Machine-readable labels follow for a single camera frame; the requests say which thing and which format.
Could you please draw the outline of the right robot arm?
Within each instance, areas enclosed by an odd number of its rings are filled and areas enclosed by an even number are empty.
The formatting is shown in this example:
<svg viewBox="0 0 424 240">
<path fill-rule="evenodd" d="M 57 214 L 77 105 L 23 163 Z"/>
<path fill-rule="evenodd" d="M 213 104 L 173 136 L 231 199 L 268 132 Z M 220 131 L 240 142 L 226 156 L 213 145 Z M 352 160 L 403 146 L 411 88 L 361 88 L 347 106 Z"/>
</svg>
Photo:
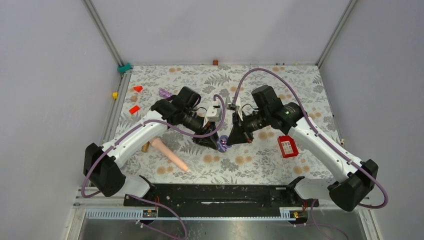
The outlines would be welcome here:
<svg viewBox="0 0 424 240">
<path fill-rule="evenodd" d="M 287 201 L 293 206 L 308 199 L 333 201 L 344 211 L 353 211 L 370 193 L 375 184 L 378 165 L 371 159 L 362 161 L 344 150 L 320 130 L 312 119 L 305 117 L 294 102 L 283 104 L 274 89 L 263 85 L 251 93 L 258 110 L 252 114 L 233 113 L 233 127 L 228 145 L 251 143 L 253 133 L 271 126 L 291 137 L 309 150 L 331 172 L 329 179 L 298 177 L 287 191 Z"/>
</svg>

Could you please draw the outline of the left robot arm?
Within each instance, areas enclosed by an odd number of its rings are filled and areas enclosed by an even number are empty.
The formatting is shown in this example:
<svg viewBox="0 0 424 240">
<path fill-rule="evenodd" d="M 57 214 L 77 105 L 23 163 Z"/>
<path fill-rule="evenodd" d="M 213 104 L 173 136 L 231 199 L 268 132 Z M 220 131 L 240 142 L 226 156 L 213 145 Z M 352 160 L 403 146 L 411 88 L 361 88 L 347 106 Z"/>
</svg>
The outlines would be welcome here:
<svg viewBox="0 0 424 240">
<path fill-rule="evenodd" d="M 196 114 L 195 107 L 200 103 L 201 96 L 184 86 L 178 94 L 156 101 L 144 117 L 117 138 L 102 145 L 91 143 L 85 149 L 85 178 L 81 195 L 84 198 L 96 196 L 96 193 L 85 192 L 88 182 L 91 182 L 98 189 L 97 193 L 105 197 L 122 193 L 135 196 L 144 206 L 152 204 L 155 200 L 152 185 L 144 177 L 128 174 L 121 168 L 144 144 L 157 140 L 158 135 L 168 129 L 194 138 L 196 144 L 215 148 L 219 138 L 217 131 L 225 122 L 226 110 L 225 101 L 220 95 L 215 94 L 213 99 L 218 101 L 221 110 L 219 125 Z"/>
</svg>

